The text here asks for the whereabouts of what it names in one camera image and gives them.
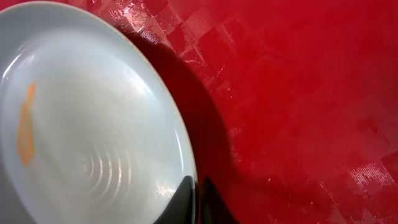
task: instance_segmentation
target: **red tablecloth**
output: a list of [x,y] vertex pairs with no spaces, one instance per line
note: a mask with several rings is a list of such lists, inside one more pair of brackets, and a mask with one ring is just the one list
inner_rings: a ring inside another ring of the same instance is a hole
[[61,2],[144,52],[241,223],[398,223],[398,1]]

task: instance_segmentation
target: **orange streak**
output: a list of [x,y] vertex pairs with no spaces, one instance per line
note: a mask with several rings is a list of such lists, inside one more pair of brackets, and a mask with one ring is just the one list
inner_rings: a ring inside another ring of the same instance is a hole
[[21,104],[21,117],[19,118],[17,151],[24,166],[29,164],[35,154],[32,127],[32,107],[35,98],[35,89],[36,83],[29,85],[26,100]]

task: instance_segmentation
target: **plastic tablecloth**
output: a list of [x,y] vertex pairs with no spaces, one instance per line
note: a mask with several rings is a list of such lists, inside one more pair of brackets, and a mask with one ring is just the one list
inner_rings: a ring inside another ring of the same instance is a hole
[[398,1],[61,2],[151,61],[239,222],[398,223]]

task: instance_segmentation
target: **ceramic plate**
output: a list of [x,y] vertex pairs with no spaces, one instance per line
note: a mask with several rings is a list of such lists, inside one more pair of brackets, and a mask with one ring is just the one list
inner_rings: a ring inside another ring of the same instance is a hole
[[51,2],[12,6],[0,27],[1,223],[195,219],[183,121],[130,41]]

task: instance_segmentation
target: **white plate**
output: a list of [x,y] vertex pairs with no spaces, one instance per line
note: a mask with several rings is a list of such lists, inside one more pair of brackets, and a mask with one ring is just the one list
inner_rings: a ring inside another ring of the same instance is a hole
[[170,93],[116,29],[51,2],[0,29],[1,223],[153,223],[196,180]]

